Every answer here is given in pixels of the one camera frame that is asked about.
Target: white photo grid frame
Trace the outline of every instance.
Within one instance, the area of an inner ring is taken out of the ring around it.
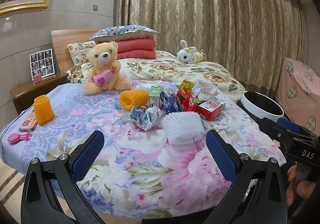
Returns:
[[[55,74],[52,49],[38,51],[30,55],[30,70],[32,80],[35,75],[35,71],[39,71],[41,78]]]

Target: metal screw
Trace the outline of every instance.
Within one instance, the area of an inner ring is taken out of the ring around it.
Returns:
[[[59,159],[62,160],[62,161],[66,160],[66,158],[68,158],[68,154],[62,154],[62,155],[59,156]]]
[[[274,157],[271,157],[271,158],[270,158],[270,161],[271,161],[272,163],[278,163],[278,160],[277,160],[276,158],[274,158]]]
[[[35,163],[37,163],[38,162],[38,158],[33,158],[32,160],[31,160],[31,163],[32,164],[35,164]]]
[[[241,154],[240,155],[240,158],[242,159],[242,160],[248,160],[249,159],[249,155],[247,155],[247,154]]]

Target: wooden nightstand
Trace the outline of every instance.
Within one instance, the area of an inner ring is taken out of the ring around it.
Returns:
[[[59,85],[69,83],[67,77],[66,73],[56,73],[43,78],[39,83],[30,81],[13,88],[10,93],[18,114],[32,106],[36,97],[48,94]]]

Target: curtain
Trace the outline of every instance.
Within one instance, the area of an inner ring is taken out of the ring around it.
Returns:
[[[299,0],[120,0],[118,21],[159,31],[157,49],[174,55],[184,39],[247,90],[270,97],[282,58],[305,61]]]

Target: blue gripper pad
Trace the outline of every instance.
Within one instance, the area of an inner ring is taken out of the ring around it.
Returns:
[[[298,125],[296,125],[295,123],[292,123],[291,121],[288,121],[282,117],[280,117],[278,120],[277,120],[277,123],[287,129],[289,129],[290,131],[292,131],[293,133],[296,133],[296,134],[300,134],[300,128]]]
[[[236,163],[232,160],[212,131],[207,132],[205,142],[223,177],[233,184],[237,178]]]
[[[72,164],[71,179],[74,182],[82,181],[84,179],[93,162],[104,146],[104,135],[100,131],[97,132],[98,134],[92,139],[89,144],[87,144],[78,159]]]

